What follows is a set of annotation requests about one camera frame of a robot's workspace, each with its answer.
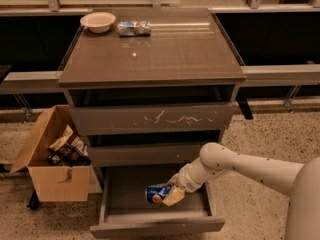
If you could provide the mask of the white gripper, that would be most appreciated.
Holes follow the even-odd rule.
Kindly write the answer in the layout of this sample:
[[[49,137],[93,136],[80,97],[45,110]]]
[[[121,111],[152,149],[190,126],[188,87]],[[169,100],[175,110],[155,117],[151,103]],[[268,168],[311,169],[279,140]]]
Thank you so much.
[[[180,202],[185,197],[185,192],[194,193],[202,187],[202,183],[197,183],[192,179],[187,166],[182,167],[167,183],[176,184],[178,187],[173,186],[168,195],[163,199],[162,203],[166,206],[172,206]]]

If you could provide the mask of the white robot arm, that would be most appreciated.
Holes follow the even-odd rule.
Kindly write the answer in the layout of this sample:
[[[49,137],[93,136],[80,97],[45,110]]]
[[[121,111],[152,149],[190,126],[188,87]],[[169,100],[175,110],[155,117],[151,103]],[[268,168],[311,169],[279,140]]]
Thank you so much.
[[[235,171],[289,198],[285,240],[320,240],[320,158],[306,164],[246,155],[218,143],[207,143],[199,157],[169,182],[167,206],[180,202],[225,171]]]

